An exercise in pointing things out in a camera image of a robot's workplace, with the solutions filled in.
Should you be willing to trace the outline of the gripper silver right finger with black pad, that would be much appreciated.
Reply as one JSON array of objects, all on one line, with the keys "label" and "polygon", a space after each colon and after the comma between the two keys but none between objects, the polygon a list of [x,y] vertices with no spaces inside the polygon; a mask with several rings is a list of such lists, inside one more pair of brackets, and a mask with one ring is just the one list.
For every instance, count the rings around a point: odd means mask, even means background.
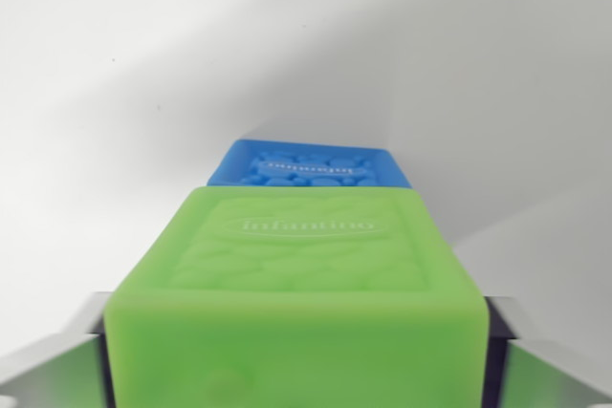
[{"label": "gripper silver right finger with black pad", "polygon": [[609,407],[611,375],[545,339],[510,297],[486,298],[490,313],[484,407]]}]

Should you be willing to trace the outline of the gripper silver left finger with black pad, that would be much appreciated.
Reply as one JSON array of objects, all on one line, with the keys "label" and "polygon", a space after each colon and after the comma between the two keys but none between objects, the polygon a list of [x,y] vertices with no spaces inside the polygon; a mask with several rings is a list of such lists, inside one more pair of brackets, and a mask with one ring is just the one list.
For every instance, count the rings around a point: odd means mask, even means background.
[{"label": "gripper silver left finger with black pad", "polygon": [[1,359],[3,407],[111,407],[113,386],[96,292],[66,328]]}]

